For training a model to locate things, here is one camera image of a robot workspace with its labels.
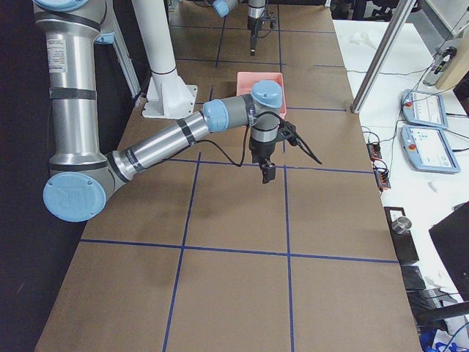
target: label sticker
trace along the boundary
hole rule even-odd
[[[67,47],[63,39],[47,40],[49,73],[67,72]]]

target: dark background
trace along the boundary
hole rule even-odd
[[[130,1],[114,9],[131,57],[146,62]],[[43,205],[49,178],[49,75],[45,35],[32,1],[0,5],[0,351],[33,351],[85,223],[68,223]],[[112,45],[95,45],[101,152],[117,147],[133,99]],[[136,65],[140,82],[147,69]]]

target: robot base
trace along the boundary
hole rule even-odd
[[[180,119],[182,117],[186,117],[189,114],[192,114],[193,108],[196,101],[197,86],[192,86],[189,84],[185,84],[184,81],[178,78],[178,84],[180,88],[180,102],[175,106],[169,106],[169,104],[165,103],[165,89],[164,84],[162,84],[162,96],[163,99],[160,99],[158,96],[158,92],[156,89],[155,81],[153,77],[149,82],[148,93],[147,93],[147,103],[145,104],[144,110],[142,115],[148,118],[165,118],[165,119]]]

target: white surface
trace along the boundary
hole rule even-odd
[[[358,91],[364,73],[371,62],[387,23],[363,21],[334,21],[337,37],[352,93]],[[432,56],[412,24],[406,23],[394,44],[381,72],[409,73],[424,70],[432,62]],[[366,99],[360,113],[361,124],[375,132],[381,140],[394,135],[396,121],[400,116],[400,99],[404,89],[418,88],[424,92],[437,92],[434,87],[416,83],[424,73],[408,76],[390,76],[380,74],[373,89]],[[464,114],[464,110],[452,91],[443,92],[446,112]],[[444,287],[446,292],[456,292],[444,265],[435,250],[429,236],[429,229],[452,212],[452,207],[469,200],[469,151],[457,153],[461,172],[445,175],[415,171],[402,150],[400,127],[398,122],[397,137],[393,142],[383,142],[381,153],[383,160],[391,168],[391,189],[381,196],[383,206],[403,207],[406,216],[412,221],[411,233],[420,258],[418,266],[428,288]],[[449,129],[469,135],[469,119],[448,117]],[[452,149],[469,147],[469,140],[446,132]]]
[[[426,0],[426,2],[450,30],[453,29],[469,6],[469,0]],[[467,20],[468,14],[466,13],[456,29],[464,25]]]

